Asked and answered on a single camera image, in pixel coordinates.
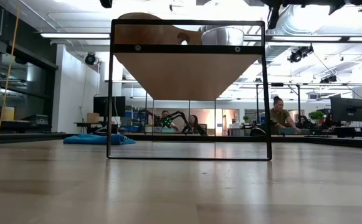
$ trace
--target man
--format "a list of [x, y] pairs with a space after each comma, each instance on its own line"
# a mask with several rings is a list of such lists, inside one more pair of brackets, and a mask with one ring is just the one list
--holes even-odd
[[[169, 112], [167, 110], [163, 110], [163, 112], [161, 112], [161, 117], [165, 118], [169, 115]], [[175, 131], [179, 131], [179, 127], [177, 127], [173, 122], [171, 122], [171, 124], [169, 125], [170, 128], [174, 129]]]
[[287, 110], [283, 110], [283, 100], [279, 96], [275, 96], [274, 98], [274, 107], [270, 110], [270, 118], [272, 121], [277, 123], [275, 125], [276, 132], [278, 132], [280, 129], [286, 128], [286, 121], [295, 130], [296, 133], [301, 132], [301, 130], [296, 127]]

